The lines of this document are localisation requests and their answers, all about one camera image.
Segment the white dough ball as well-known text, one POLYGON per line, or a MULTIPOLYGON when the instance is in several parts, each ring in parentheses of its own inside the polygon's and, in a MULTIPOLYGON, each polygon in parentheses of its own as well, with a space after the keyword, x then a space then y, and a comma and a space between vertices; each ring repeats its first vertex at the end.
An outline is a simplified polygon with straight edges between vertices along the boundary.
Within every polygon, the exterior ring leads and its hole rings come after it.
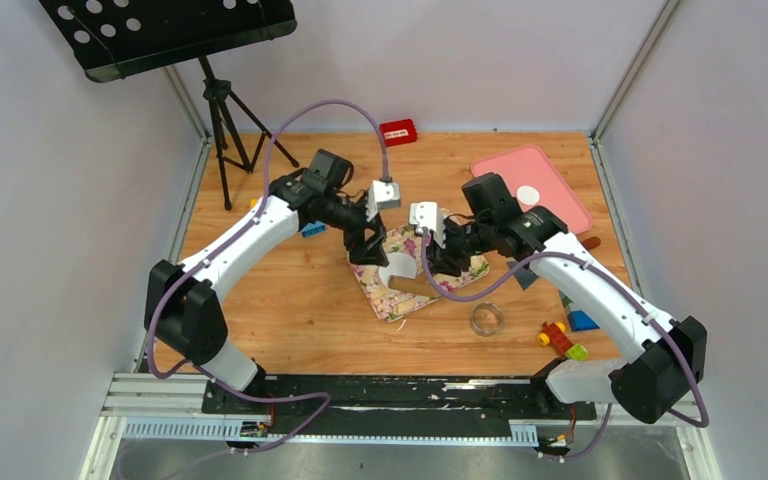
POLYGON ((415 279, 417 276, 416 259, 404 252, 390 252, 387 254, 388 265, 378 268, 378 276, 383 285, 388 286, 394 277, 415 279))

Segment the floral yellow tray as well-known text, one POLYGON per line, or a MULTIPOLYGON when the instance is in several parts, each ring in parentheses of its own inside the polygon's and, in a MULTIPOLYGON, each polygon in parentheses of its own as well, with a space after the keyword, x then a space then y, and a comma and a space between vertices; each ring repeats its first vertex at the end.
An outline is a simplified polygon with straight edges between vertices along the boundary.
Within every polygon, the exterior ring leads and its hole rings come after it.
MULTIPOLYGON (((417 278, 428 286, 421 266, 419 242, 418 236, 414 234, 414 227, 405 223, 387 232, 383 247, 388 254, 390 267, 396 267, 407 255, 416 267, 417 278)), ((431 297, 390 289, 379 275, 379 266, 350 263, 349 267, 375 316, 386 323, 396 322, 440 299, 434 289, 431 289, 431 297)), ((484 256, 478 255, 471 258, 466 272, 458 276, 435 274, 434 279, 448 292, 461 295, 462 289, 485 277, 489 271, 489 262, 484 256)))

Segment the wooden rolling pin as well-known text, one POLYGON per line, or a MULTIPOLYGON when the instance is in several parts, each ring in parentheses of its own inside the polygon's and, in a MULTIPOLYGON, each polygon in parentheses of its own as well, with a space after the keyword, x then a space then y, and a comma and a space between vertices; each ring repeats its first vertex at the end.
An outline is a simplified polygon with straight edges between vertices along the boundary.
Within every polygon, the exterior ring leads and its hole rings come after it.
POLYGON ((436 297, 439 292, 423 278, 408 278, 391 275, 387 282, 390 290, 423 297, 436 297))

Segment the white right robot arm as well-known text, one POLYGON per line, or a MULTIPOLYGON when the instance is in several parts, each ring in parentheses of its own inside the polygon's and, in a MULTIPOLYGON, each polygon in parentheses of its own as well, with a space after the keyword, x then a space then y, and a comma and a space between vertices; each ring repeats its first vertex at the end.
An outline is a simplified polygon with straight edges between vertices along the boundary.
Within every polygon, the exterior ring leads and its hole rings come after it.
POLYGON ((434 202, 414 203, 409 223, 421 238, 421 265, 430 285, 456 302, 494 292, 528 269, 572 299, 608 335, 615 359, 561 358, 536 376, 531 403, 556 417, 572 403, 618 404, 654 424, 669 414, 698 428, 710 423, 699 383, 707 330, 692 316, 678 321, 634 292, 600 264, 567 225, 544 206, 523 209, 502 177, 487 173, 462 187, 472 215, 460 224, 434 202), (485 290, 467 296, 440 286, 435 275, 464 272, 476 255, 495 252, 516 264, 485 290))

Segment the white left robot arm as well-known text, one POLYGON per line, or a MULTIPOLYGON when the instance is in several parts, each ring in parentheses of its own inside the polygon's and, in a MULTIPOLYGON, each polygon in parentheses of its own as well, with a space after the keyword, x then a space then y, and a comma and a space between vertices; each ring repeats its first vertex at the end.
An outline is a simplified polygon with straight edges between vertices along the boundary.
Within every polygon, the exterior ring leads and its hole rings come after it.
POLYGON ((266 386, 259 365, 230 339, 222 303, 267 253, 303 227, 321 222, 343 233, 355 265, 386 266, 384 209, 401 203, 398 184, 385 176, 357 200, 342 195, 353 164, 320 149, 312 163, 283 175, 241 220, 179 264, 156 263, 149 273, 144 326, 150 336, 228 386, 228 400, 243 413, 258 411, 266 386))

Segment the flat white dough wrapper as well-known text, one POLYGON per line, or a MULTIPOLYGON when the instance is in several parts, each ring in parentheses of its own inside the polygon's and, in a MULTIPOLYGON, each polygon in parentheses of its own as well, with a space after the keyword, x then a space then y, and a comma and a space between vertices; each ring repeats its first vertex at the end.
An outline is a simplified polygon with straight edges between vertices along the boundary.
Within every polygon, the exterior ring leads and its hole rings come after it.
POLYGON ((540 202, 541 195, 538 189, 530 185, 519 186, 516 190, 518 201, 527 206, 537 205, 540 202))

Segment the white and blue toy block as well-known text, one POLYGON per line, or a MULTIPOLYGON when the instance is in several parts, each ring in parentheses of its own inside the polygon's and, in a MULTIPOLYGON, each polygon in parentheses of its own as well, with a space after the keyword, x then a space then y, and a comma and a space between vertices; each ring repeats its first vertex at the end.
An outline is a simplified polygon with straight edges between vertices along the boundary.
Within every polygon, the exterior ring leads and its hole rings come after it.
POLYGON ((307 225, 305 225, 301 230, 300 234, 303 238, 309 238, 321 233, 324 233, 327 230, 327 225, 323 222, 312 222, 307 225))

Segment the pink tray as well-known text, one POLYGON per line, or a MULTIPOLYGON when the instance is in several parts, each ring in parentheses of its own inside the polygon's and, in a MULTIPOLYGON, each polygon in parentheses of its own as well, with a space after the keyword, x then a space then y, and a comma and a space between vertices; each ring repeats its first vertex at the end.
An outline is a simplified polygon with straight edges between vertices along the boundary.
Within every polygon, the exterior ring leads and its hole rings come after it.
POLYGON ((486 173, 498 174, 517 201, 516 190, 519 186, 533 186, 540 192, 540 202, 527 206, 518 201, 524 210, 534 206, 546 207, 575 234, 592 228, 591 214, 545 152, 536 145, 524 145, 476 160, 470 166, 470 172, 474 177, 486 173))

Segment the red yellow toy block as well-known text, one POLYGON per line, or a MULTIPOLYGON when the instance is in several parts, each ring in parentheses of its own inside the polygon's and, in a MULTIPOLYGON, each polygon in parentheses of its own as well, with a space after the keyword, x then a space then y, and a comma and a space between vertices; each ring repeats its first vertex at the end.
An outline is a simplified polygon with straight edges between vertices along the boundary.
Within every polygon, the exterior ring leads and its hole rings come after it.
POLYGON ((566 326, 561 322, 544 322, 537 334, 536 341, 541 347, 551 346, 560 356, 566 356, 574 346, 566 335, 566 326))

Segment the blue green stacked blocks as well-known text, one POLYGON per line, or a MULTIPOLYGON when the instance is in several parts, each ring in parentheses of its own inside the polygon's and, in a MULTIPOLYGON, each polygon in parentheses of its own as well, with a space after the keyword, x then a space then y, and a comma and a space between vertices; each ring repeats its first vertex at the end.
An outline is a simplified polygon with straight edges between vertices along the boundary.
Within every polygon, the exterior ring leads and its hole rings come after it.
POLYGON ((598 330, 598 324, 565 293, 559 293, 561 304, 567 318, 567 324, 574 332, 598 330))

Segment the small green toy block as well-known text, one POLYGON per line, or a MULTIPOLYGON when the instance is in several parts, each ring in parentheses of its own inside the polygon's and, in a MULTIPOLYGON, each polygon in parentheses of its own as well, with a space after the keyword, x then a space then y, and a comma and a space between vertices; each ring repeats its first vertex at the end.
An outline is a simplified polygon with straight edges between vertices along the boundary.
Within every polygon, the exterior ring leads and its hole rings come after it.
POLYGON ((589 352, 583 345, 576 343, 566 350, 565 356, 570 360, 583 362, 588 359, 589 352))

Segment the black music stand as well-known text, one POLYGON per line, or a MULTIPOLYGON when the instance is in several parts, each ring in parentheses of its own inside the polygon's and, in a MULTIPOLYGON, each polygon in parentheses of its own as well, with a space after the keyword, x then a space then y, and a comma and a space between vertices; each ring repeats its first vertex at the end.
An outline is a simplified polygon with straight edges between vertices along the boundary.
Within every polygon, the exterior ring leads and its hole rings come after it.
POLYGON ((273 134, 215 75, 209 57, 275 40, 297 28, 289 1, 50 1, 41 7, 70 45, 85 76, 96 83, 195 60, 215 134, 224 207, 232 200, 226 168, 255 170, 273 134))

